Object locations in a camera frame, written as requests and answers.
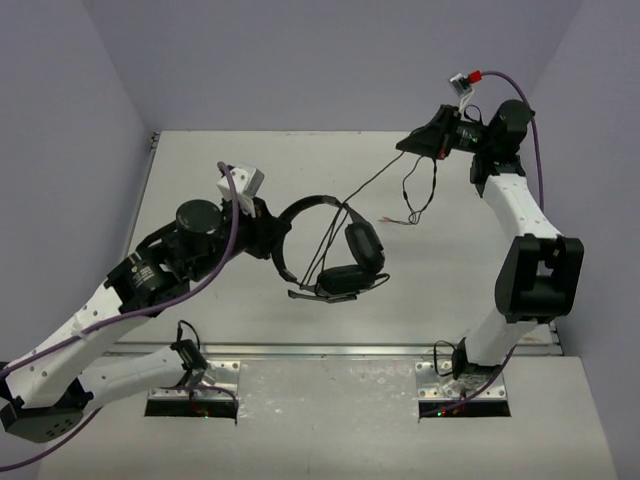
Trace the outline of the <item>black headset with microphone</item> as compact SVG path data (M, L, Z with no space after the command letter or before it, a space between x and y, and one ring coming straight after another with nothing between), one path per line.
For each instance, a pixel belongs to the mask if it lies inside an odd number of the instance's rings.
M344 210L351 219L351 223L345 228L345 238L355 264L324 269L318 275L315 284L303 286L287 269L284 258L284 239L291 230L296 216L322 204ZM290 298L322 301L329 304L353 301L359 294L373 289L377 280L389 279L389 275L382 272L386 257L373 225L346 202L340 202L329 195L311 195L288 206L278 219L283 221L288 229L272 252L273 264L285 282L297 284L302 290L307 291L307 294L302 294L289 290Z

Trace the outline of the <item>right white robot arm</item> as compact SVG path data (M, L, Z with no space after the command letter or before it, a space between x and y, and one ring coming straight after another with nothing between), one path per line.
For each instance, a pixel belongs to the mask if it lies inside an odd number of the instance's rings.
M510 243L496 278L493 309L453 352L456 380L492 376L523 337L568 315L574 304L584 245L553 226L529 190L519 150L533 120L533 110L521 100L504 101L488 124L443 104L396 145L432 160L454 150L471 153L470 182Z

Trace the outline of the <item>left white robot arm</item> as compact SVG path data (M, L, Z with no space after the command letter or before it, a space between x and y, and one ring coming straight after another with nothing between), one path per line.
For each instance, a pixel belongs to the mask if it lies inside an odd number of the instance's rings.
M197 344L179 338L138 359L94 362L130 331L194 296L241 253L267 259L289 225L261 199L247 214L229 201L180 205L174 220L147 235L90 299L23 357L1 368L1 422L32 443L67 434L89 412L155 388L196 387L210 367Z

